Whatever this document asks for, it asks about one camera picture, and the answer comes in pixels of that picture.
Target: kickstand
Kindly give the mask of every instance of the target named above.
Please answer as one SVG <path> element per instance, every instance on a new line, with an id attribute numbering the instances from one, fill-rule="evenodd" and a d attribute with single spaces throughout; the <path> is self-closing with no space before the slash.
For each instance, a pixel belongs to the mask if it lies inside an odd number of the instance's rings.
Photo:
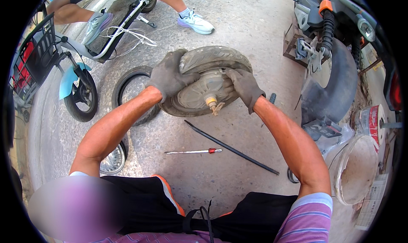
<path id="1" fill-rule="evenodd" d="M 153 28 L 156 28 L 157 25 L 155 25 L 154 23 L 149 22 L 149 20 L 147 20 L 146 18 L 144 18 L 143 16 L 137 16 L 136 17 L 137 20 L 142 21 L 150 26 L 152 26 Z"/>

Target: hand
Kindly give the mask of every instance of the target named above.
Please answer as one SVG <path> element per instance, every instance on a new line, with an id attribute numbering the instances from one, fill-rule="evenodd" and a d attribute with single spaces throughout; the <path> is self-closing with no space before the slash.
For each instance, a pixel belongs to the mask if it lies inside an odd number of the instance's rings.
<path id="1" fill-rule="evenodd" d="M 249 114 L 252 114 L 253 107 L 258 98 L 261 95 L 266 97 L 265 92 L 259 88 L 255 78 L 250 72 L 241 69 L 233 70 L 227 68 L 225 73 L 226 75 L 222 75 L 222 78 L 224 79 L 224 87 L 227 86 L 227 78 L 230 78 L 235 91 L 247 106 Z"/>
<path id="2" fill-rule="evenodd" d="M 178 49 L 168 52 L 164 59 L 152 70 L 150 81 L 146 87 L 154 86 L 161 92 L 163 103 L 167 98 L 176 95 L 184 87 L 200 79 L 200 74 L 183 75 L 180 73 L 180 59 L 187 52 L 187 49 Z"/>

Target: black fender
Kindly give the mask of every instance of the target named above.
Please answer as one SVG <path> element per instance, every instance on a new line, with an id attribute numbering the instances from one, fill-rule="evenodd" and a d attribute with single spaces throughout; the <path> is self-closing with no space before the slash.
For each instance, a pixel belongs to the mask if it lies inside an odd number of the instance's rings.
<path id="1" fill-rule="evenodd" d="M 328 117 L 338 123 L 348 112 L 357 91 L 357 69 L 347 47 L 333 38 L 332 70 L 325 88 L 311 79 L 302 94 L 302 125 Z"/>

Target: headlight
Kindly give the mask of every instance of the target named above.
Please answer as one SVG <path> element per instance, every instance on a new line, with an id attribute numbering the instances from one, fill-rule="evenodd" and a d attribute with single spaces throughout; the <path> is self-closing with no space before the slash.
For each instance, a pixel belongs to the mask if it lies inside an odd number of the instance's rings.
<path id="1" fill-rule="evenodd" d="M 375 40 L 374 28 L 368 23 L 367 20 L 360 18 L 357 22 L 357 27 L 366 40 L 369 42 L 373 42 Z"/>

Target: basket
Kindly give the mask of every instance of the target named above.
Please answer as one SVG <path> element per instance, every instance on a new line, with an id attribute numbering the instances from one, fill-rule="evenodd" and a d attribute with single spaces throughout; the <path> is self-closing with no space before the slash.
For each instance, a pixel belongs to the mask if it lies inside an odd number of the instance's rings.
<path id="1" fill-rule="evenodd" d="M 58 57 L 52 13 L 34 28 L 16 53 L 9 79 L 15 96 L 24 103 L 30 102 Z"/>

